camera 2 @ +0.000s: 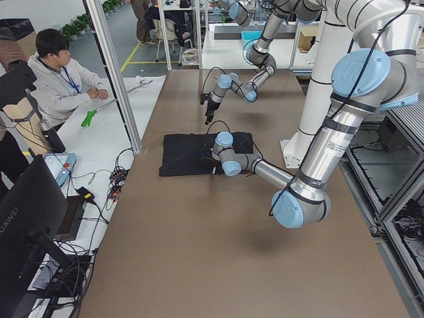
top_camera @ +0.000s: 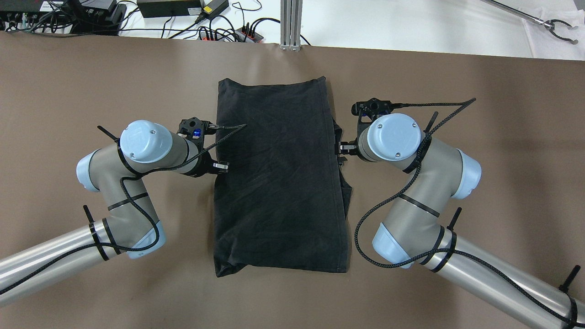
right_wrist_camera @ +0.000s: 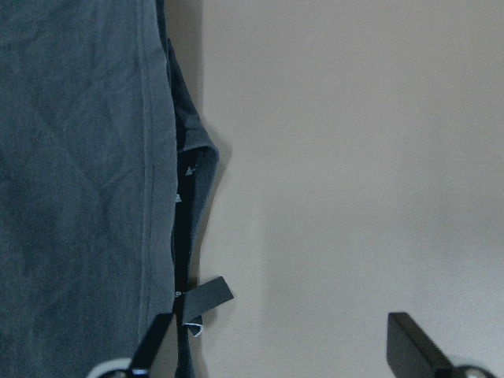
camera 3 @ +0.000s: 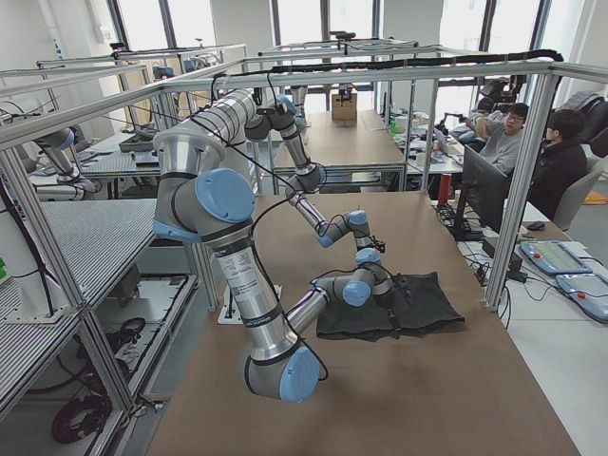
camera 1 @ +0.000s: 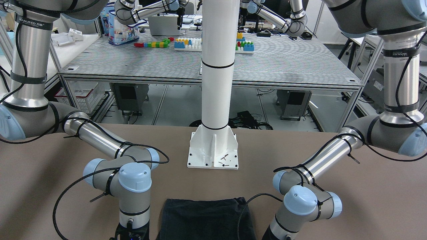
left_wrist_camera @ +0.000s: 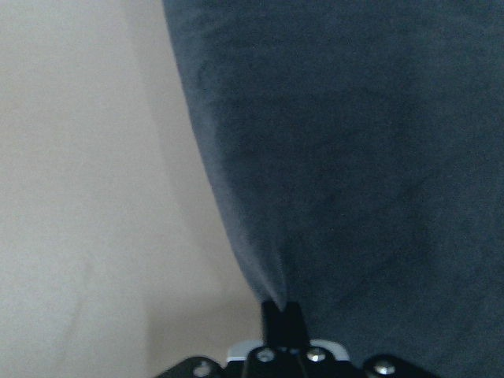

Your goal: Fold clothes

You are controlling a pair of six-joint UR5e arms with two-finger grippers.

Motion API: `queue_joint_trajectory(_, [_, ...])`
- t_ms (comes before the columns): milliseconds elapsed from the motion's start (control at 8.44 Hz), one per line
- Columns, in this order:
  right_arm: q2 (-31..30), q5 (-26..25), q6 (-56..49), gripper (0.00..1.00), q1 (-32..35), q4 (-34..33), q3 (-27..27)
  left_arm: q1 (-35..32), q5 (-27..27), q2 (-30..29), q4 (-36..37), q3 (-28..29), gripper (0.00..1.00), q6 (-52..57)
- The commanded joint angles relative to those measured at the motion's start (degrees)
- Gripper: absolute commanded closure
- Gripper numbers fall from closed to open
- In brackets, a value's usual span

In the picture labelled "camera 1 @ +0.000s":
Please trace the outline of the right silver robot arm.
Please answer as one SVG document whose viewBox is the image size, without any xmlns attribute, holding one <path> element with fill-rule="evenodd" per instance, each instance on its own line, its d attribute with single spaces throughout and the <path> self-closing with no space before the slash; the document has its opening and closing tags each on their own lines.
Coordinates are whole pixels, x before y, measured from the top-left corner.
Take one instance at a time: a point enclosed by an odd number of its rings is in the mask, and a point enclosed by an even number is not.
<svg viewBox="0 0 427 240">
<path fill-rule="evenodd" d="M 44 135 L 66 133 L 79 138 L 112 160 L 94 159 L 84 169 L 92 187 L 102 196 L 119 200 L 119 224 L 115 240 L 148 240 L 151 170 L 160 150 L 128 142 L 104 129 L 70 105 L 49 102 L 44 97 L 53 22 L 60 15 L 93 20 L 107 0 L 9 0 L 5 10 L 15 12 L 15 43 L 10 92 L 1 100 L 2 141 L 28 143 Z"/>
</svg>

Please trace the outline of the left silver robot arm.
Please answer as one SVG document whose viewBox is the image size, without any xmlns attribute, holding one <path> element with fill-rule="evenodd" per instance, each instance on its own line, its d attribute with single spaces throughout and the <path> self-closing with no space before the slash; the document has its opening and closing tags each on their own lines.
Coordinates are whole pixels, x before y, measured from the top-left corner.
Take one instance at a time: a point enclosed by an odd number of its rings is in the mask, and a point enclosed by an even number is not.
<svg viewBox="0 0 427 240">
<path fill-rule="evenodd" d="M 377 32 L 383 40 L 384 112 L 359 118 L 340 129 L 310 159 L 275 170 L 273 185 L 283 202 L 266 229 L 264 240 L 291 240 L 307 222 L 340 215 L 337 194 L 315 180 L 334 163 L 362 146 L 375 146 L 423 158 L 426 123 L 418 110 L 419 48 L 426 35 L 425 0 L 326 0 L 326 6 L 346 36 Z"/>
</svg>

